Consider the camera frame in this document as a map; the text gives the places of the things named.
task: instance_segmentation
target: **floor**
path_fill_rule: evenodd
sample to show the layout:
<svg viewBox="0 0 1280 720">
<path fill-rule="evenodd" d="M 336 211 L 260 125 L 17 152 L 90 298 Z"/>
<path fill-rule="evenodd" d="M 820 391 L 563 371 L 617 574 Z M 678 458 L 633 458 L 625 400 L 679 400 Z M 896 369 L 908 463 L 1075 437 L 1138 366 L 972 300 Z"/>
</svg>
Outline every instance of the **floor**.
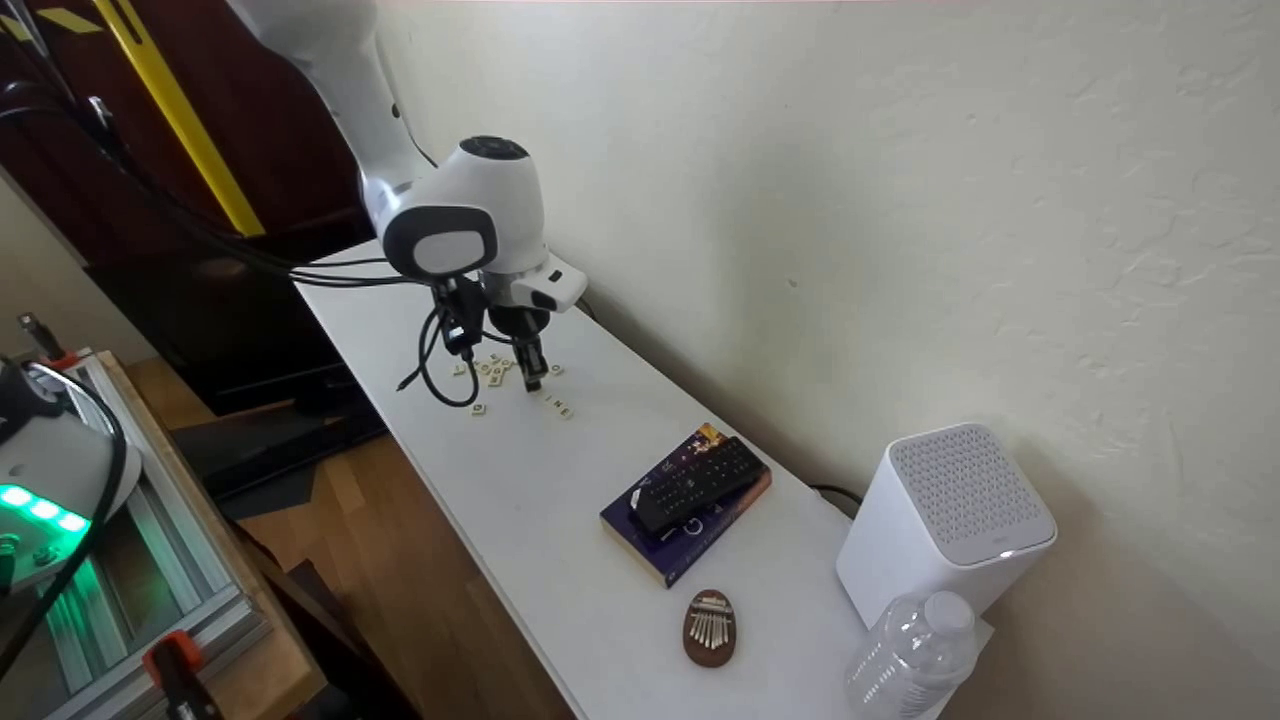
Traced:
<svg viewBox="0 0 1280 720">
<path fill-rule="evenodd" d="M 214 420 L 167 366 L 141 366 L 131 379 L 165 429 Z M 320 570 L 425 717 L 573 717 L 394 442 L 333 458 L 307 505 L 252 518 L 245 528 L 285 570 Z"/>
</svg>

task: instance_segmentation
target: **white table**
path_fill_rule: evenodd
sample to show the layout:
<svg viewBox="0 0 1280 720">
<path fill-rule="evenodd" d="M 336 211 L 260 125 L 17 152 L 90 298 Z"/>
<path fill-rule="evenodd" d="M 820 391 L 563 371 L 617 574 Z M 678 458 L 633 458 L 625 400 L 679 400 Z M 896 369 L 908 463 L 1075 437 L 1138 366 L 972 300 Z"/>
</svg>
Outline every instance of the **white table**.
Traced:
<svg viewBox="0 0 1280 720">
<path fill-rule="evenodd" d="M 434 307 L 429 288 L 301 292 L 578 717 L 847 720 L 841 676 L 866 629 L 838 583 L 847 519 L 830 501 L 770 459 L 764 501 L 664 588 L 607 537 L 599 507 L 698 423 L 728 429 L 719 416 L 585 314 L 545 331 L 550 360 L 563 369 L 550 375 L 550 396 L 573 410 L 569 420 L 517 371 L 485 387 L 485 416 L 455 413 L 419 383 L 396 391 Z M 449 387 L 465 391 L 449 352 L 438 356 Z M 715 672 L 679 649 L 701 588 L 723 588 L 742 621 L 742 649 Z"/>
</svg>

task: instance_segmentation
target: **blue book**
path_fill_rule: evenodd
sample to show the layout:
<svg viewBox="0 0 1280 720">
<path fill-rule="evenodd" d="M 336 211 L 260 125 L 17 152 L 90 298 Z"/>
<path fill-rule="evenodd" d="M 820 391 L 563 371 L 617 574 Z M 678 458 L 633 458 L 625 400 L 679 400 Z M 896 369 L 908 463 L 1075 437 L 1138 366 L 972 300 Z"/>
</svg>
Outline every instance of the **blue book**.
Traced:
<svg viewBox="0 0 1280 720">
<path fill-rule="evenodd" d="M 655 476 L 669 476 L 684 459 L 715 450 L 728 442 L 715 423 L 698 429 L 684 444 L 678 444 L 651 474 L 643 474 L 630 492 L 621 492 L 599 519 L 674 588 L 723 533 L 731 519 L 742 519 L 755 495 L 770 488 L 770 474 L 762 474 L 755 483 L 742 488 L 723 505 L 712 505 L 698 518 L 687 518 L 679 528 L 669 528 L 664 537 L 649 537 L 633 518 L 633 492 L 651 483 Z"/>
</svg>

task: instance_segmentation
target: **white box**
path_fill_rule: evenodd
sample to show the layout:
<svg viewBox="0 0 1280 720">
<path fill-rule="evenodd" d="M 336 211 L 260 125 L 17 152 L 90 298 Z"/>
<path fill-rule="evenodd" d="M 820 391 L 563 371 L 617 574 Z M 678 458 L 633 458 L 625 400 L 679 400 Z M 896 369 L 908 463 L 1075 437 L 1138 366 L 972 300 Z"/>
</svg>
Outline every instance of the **white box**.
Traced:
<svg viewBox="0 0 1280 720">
<path fill-rule="evenodd" d="M 989 613 L 1051 543 L 1056 519 L 1026 474 L 989 429 L 959 423 L 885 450 L 838 576 L 866 623 L 937 588 Z"/>
</svg>

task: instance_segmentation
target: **white container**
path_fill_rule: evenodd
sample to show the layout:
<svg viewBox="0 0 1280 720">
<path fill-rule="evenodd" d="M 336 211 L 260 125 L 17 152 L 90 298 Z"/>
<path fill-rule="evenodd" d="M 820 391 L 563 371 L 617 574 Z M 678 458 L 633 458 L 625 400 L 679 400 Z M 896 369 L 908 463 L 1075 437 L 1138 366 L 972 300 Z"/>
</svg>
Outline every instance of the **white container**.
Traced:
<svg viewBox="0 0 1280 720">
<path fill-rule="evenodd" d="M 838 576 L 866 623 L 940 588 L 989 613 L 1051 543 L 1056 519 L 1026 474 L 991 432 L 959 423 L 885 450 Z"/>
<path fill-rule="evenodd" d="M 857 720 L 920 720 L 972 676 L 980 629 L 956 591 L 899 597 L 847 669 Z"/>
</svg>

